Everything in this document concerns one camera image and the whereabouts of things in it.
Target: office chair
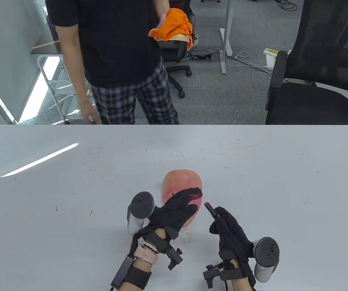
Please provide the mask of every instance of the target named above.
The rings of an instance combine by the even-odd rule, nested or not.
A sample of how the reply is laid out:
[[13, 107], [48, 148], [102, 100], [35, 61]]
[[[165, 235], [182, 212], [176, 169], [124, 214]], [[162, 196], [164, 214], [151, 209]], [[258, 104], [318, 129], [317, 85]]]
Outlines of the office chair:
[[348, 125], [348, 98], [315, 82], [348, 91], [348, 0], [304, 0], [295, 45], [276, 57], [266, 124]]
[[[189, 22], [195, 26], [195, 15], [190, 8], [191, 0], [170, 0], [170, 8], [181, 9], [189, 18]], [[171, 40], [168, 42], [159, 41], [159, 46], [162, 49], [162, 58], [164, 62], [180, 62], [186, 55], [188, 43], [179, 40]], [[173, 72], [185, 71], [186, 76], [191, 76], [192, 71], [188, 65], [176, 65], [172, 67], [166, 67], [167, 74], [169, 76], [169, 82], [178, 90], [179, 98], [185, 98], [185, 92], [183, 87], [170, 76]]]

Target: orange cloth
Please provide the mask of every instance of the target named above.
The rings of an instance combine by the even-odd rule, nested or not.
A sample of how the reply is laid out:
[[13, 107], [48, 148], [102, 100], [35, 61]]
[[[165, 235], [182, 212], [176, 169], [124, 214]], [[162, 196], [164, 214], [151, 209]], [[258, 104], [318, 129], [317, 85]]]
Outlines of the orange cloth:
[[189, 22], [186, 14], [178, 9], [171, 8], [166, 15], [165, 23], [162, 28], [153, 28], [149, 32], [149, 36], [155, 40], [170, 40], [174, 35], [186, 35], [189, 36], [190, 43], [188, 44], [188, 50], [193, 47], [192, 40], [193, 25]]

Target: checkered pajama pants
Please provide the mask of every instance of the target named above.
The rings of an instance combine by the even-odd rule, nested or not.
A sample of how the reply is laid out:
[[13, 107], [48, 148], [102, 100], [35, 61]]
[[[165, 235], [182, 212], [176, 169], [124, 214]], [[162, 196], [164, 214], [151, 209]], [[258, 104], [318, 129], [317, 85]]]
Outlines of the checkered pajama pants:
[[136, 99], [149, 124], [179, 124], [162, 60], [140, 83], [114, 88], [92, 86], [92, 93], [102, 124], [135, 124]]

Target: gloved hand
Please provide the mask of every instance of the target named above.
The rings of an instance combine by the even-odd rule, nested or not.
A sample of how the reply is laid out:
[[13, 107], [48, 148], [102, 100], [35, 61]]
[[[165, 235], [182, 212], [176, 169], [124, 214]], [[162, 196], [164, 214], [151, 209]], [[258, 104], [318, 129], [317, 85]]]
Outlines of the gloved hand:
[[190, 201], [202, 197], [199, 188], [189, 188], [181, 190], [173, 195], [162, 207], [156, 207], [153, 214], [149, 217], [149, 227], [151, 229], [164, 228], [170, 226], [177, 232], [198, 210], [195, 204], [188, 205]]
[[244, 276], [248, 277], [250, 286], [256, 283], [255, 276], [248, 264], [248, 258], [253, 258], [253, 244], [248, 240], [237, 220], [225, 208], [216, 207], [219, 215], [210, 225], [209, 232], [220, 236], [220, 250], [233, 251]]

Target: person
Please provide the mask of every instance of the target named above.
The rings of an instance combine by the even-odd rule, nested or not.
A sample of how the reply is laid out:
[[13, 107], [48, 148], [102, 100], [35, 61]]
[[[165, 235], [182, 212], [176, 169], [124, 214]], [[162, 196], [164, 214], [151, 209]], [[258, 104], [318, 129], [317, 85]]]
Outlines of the person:
[[[149, 217], [149, 225], [147, 226], [147, 231], [154, 231], [161, 239], [170, 241], [170, 237], [165, 231], [166, 227], [172, 227], [176, 231], [179, 231], [182, 226], [186, 223], [186, 221], [192, 217], [198, 210], [197, 205], [188, 205], [191, 200], [195, 200], [202, 197], [202, 192], [199, 188], [190, 188], [186, 190], [182, 190], [171, 197], [165, 205], [161, 208], [157, 208], [154, 213]], [[237, 224], [236, 219], [233, 218], [224, 208], [217, 207], [217, 213], [220, 215], [219, 219], [217, 219], [211, 226], [210, 232], [213, 234], [220, 235], [220, 249], [229, 249], [235, 250], [236, 248], [232, 248], [226, 237], [234, 236], [236, 237], [236, 243], [242, 246], [248, 247], [248, 239], [242, 236], [244, 232], [241, 232], [241, 227]], [[143, 248], [147, 251], [152, 251], [152, 249], [148, 246], [143, 246]], [[240, 259], [232, 259], [231, 263], [235, 268], [241, 268], [242, 273], [246, 274], [246, 277], [231, 280], [231, 284], [233, 286], [234, 291], [253, 291], [253, 287], [250, 285], [250, 280], [248, 276], [253, 276], [252, 272], [247, 272], [246, 264], [248, 264], [248, 258]], [[141, 270], [146, 274], [151, 274], [152, 263], [143, 261], [141, 258], [136, 258], [133, 267]], [[142, 288], [138, 287], [135, 284], [130, 282], [123, 282], [120, 286], [119, 291], [141, 291]]]
[[[81, 115], [91, 124], [134, 124], [138, 99], [150, 124], [179, 124], [158, 43], [169, 0], [46, 0]], [[86, 95], [91, 84], [95, 107]]]

